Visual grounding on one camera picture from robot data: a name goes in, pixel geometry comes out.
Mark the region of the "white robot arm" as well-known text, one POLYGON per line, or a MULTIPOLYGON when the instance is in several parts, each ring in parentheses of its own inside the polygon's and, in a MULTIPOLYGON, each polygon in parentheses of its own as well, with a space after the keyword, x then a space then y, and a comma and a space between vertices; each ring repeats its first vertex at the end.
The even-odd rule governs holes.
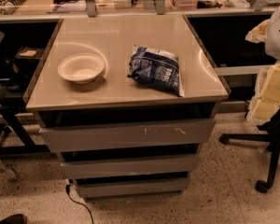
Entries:
POLYGON ((263 42, 265 53, 276 59, 270 68, 259 70, 255 95, 248 108, 247 119, 254 124, 264 124, 280 109, 280 7, 268 20, 249 31, 245 40, 263 42))

